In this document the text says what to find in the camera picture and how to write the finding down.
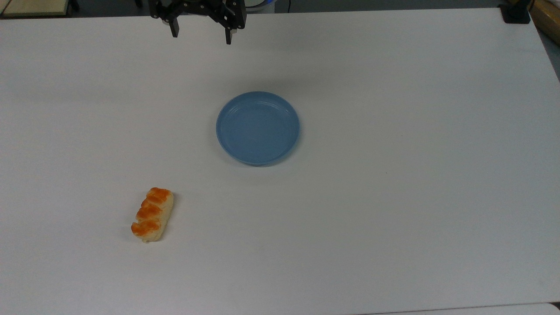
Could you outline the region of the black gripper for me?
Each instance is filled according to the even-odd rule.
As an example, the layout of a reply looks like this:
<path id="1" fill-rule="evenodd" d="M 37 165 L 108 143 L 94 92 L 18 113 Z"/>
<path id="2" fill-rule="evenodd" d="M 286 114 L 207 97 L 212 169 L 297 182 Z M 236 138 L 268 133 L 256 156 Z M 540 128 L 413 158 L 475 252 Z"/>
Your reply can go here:
<path id="1" fill-rule="evenodd" d="M 247 12 L 243 0 L 149 0 L 152 18 L 161 19 L 170 26 L 174 38 L 179 35 L 178 16 L 194 14 L 208 16 L 225 28 L 226 44 L 232 44 L 234 29 L 244 29 Z"/>

